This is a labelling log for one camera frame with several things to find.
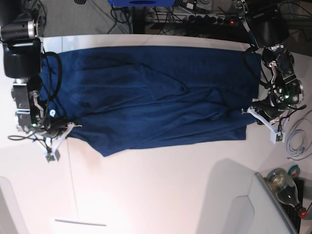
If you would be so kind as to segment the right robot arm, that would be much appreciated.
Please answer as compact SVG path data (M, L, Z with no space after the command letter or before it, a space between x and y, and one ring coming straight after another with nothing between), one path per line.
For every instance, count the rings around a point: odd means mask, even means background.
M2 0L0 2L0 41L3 47L4 73L14 79L12 98L16 103L17 130L24 136L8 136L12 141L24 139L64 140L71 124L54 117L49 104L56 98L62 82L62 64L58 54L45 52L40 37L45 29L46 10L40 0ZM52 69L48 69L47 97L41 99L42 62L53 57L57 62L57 85L52 87Z

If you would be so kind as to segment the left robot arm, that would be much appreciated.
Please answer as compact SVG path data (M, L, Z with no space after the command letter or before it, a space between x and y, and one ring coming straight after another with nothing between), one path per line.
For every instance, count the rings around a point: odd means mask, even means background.
M266 121L280 119L286 110L299 110L304 88L294 72L294 58L284 42L289 37L286 21L273 0L235 0L237 16L252 44L246 54L262 49L263 65L272 77L260 81L268 96L252 103L255 112Z

